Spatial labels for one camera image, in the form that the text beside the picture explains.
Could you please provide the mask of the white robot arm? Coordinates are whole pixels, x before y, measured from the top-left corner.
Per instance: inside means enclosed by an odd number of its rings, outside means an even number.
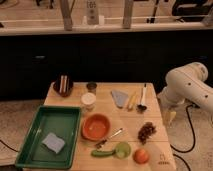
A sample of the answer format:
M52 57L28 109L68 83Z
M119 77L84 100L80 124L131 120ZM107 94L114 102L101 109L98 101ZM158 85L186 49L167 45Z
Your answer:
M157 95L165 126L176 116L174 108L185 100L213 114L213 88L205 84L207 78L208 69L200 62L174 68L166 74L166 86Z

